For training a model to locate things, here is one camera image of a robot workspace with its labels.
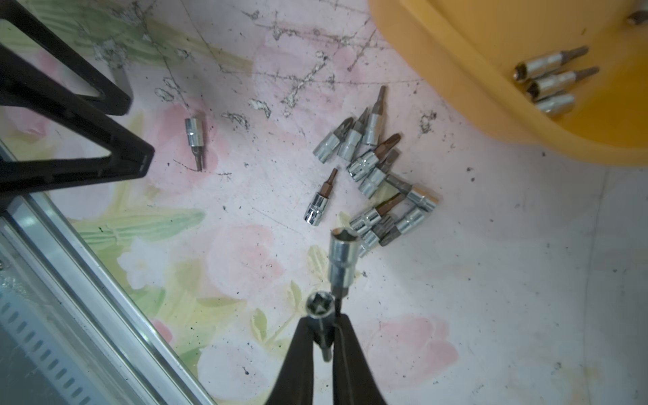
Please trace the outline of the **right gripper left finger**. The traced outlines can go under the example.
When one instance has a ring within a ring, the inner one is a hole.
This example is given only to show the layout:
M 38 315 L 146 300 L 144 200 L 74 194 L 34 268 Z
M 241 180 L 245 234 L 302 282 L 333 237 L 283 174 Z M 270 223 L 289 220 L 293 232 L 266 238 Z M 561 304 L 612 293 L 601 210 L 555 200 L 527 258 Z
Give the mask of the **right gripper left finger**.
M 306 317 L 295 334 L 266 405 L 312 405 L 314 333 Z

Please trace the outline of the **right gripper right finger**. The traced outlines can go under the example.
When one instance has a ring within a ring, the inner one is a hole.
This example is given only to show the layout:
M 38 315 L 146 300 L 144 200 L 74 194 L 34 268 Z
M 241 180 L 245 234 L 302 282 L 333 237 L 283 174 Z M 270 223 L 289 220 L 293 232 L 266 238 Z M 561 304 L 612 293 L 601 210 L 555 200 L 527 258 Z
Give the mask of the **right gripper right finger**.
M 352 323 L 345 314 L 336 318 L 334 327 L 332 382 L 335 405 L 386 405 Z

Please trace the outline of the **silver socket bit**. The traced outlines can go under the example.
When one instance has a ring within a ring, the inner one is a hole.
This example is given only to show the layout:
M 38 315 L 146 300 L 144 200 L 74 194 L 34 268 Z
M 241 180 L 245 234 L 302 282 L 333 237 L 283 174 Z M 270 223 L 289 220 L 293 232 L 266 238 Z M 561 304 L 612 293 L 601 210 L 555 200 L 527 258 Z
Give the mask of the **silver socket bit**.
M 305 303 L 308 326 L 314 334 L 315 343 L 321 348 L 325 362 L 332 360 L 335 336 L 335 298 L 327 291 L 316 291 Z

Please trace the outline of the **pile of silver bits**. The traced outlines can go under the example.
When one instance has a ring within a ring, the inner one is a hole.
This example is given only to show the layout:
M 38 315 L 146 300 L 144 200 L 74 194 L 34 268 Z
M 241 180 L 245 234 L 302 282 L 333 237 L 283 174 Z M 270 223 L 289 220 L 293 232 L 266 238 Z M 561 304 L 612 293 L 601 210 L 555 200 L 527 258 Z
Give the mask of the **pile of silver bits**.
M 392 173 L 400 156 L 397 144 L 400 134 L 382 140 L 385 121 L 386 86 L 379 89 L 376 102 L 359 118 L 349 117 L 314 148 L 321 163 L 334 155 L 346 162 L 346 171 L 358 184 L 360 193 L 371 199 L 382 185 L 394 187 L 397 193 L 388 200 L 366 209 L 349 221 L 359 235 L 359 256 L 366 256 L 377 246 L 387 246 L 421 225 L 436 209 L 439 199 Z

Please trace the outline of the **yellow plastic storage box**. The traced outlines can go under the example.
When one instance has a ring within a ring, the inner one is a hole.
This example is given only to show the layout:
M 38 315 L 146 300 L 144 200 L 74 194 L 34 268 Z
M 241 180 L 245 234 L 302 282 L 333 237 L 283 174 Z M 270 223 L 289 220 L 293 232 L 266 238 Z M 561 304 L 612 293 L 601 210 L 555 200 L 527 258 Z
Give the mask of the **yellow plastic storage box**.
M 372 1 L 379 32 L 487 135 L 647 163 L 644 1 Z

